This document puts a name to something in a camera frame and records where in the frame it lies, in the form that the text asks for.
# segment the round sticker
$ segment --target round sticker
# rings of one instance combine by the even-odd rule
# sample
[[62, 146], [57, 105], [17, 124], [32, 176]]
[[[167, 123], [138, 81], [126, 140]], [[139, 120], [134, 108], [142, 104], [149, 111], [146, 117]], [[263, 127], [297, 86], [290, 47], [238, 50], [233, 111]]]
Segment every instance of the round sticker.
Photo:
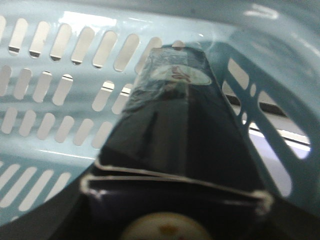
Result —
[[193, 85], [209, 85], [212, 83], [210, 77], [199, 69], [179, 64], [162, 65], [151, 73], [151, 78]]
[[157, 212], [132, 222], [120, 240], [213, 240], [192, 218], [173, 212]]

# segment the plastic basket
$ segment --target plastic basket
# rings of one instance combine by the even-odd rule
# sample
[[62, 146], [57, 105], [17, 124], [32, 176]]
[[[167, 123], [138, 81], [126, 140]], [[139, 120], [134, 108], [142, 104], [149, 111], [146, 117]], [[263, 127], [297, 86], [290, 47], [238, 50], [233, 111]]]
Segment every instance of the plastic basket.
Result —
[[[58, 225], [77, 194], [53, 196], [94, 161], [149, 50], [172, 44], [205, 51], [221, 88], [241, 102], [235, 116], [267, 188], [320, 217], [317, 10], [308, 1], [3, 1], [0, 225], [45, 202]], [[303, 159], [262, 112], [261, 95], [294, 122], [289, 132], [306, 135]], [[250, 137], [252, 123], [260, 140]], [[285, 169], [287, 193], [260, 160], [264, 151]], [[41, 207], [31, 213], [30, 224], [49, 221]]]

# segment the oval label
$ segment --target oval label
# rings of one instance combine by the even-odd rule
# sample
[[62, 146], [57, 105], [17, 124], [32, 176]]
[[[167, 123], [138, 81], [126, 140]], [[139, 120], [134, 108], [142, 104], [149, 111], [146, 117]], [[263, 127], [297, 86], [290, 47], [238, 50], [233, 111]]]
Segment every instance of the oval label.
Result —
[[210, 77], [199, 69], [180, 64], [162, 65], [151, 73], [151, 78], [192, 85], [210, 85], [212, 83]]
[[156, 212], [132, 222], [120, 240], [213, 240], [192, 218], [174, 212]]

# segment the white circle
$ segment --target white circle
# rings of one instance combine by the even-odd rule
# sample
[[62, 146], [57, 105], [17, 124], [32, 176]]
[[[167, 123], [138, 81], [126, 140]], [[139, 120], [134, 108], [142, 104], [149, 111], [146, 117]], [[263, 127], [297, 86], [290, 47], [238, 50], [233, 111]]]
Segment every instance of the white circle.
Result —
[[133, 221], [120, 240], [213, 240], [192, 218], [173, 212], [156, 212]]

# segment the logo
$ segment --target logo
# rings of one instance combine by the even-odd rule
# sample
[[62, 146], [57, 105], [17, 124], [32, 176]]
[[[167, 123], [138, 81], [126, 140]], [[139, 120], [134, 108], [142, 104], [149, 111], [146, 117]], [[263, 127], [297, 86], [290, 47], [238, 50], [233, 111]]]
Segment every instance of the logo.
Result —
[[186, 65], [162, 65], [151, 73], [154, 80], [171, 81], [192, 85], [210, 85], [212, 80], [205, 73]]

